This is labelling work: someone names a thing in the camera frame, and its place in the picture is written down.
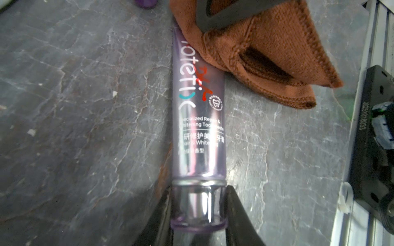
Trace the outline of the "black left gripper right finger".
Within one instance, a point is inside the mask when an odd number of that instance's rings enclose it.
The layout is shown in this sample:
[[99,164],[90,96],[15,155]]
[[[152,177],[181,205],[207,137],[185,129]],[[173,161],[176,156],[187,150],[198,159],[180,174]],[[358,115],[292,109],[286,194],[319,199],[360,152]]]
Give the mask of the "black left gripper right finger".
[[233,186],[227,186],[225,212],[228,219],[227,246],[266,246],[252,225]]

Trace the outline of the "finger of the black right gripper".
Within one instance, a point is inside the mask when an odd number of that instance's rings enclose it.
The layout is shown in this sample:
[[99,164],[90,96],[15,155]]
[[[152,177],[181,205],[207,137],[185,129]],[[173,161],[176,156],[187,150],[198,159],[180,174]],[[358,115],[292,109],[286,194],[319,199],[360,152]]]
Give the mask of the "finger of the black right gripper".
[[210,30],[224,29],[285,2],[285,0],[241,0],[225,7],[216,14],[212,14],[212,1],[197,1],[196,25],[203,33]]

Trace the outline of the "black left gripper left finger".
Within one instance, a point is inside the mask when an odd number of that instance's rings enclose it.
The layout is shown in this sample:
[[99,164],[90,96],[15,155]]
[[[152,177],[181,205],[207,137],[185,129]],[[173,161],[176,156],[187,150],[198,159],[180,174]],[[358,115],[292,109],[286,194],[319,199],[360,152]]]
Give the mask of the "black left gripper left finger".
[[161,196],[146,226],[133,246],[172,246],[171,187]]

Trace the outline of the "silver purple Protetix toothpaste tube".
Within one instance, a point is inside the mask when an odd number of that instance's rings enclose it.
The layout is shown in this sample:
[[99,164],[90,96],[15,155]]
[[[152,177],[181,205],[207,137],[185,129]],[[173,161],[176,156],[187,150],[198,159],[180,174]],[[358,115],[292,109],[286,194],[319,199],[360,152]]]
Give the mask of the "silver purple Protetix toothpaste tube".
[[170,224],[193,233],[222,230],[227,226],[224,72],[205,62],[175,26],[172,76]]

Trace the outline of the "white R&O purple cap tube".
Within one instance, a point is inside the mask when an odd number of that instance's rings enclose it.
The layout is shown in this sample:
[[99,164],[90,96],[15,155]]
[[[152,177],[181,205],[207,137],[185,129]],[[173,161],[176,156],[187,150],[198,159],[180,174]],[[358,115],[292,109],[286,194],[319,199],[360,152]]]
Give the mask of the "white R&O purple cap tube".
[[150,9],[157,4],[158,0],[135,0],[134,2],[141,8]]

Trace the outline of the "brown cloth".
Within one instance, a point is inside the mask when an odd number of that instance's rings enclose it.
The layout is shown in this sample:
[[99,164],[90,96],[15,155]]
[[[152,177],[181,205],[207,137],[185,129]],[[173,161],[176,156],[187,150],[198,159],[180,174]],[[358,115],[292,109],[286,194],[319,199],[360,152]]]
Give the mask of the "brown cloth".
[[306,1],[287,1],[222,30],[203,32],[196,1],[170,1],[186,41],[204,61],[256,93],[296,109],[316,105],[312,85],[338,88]]

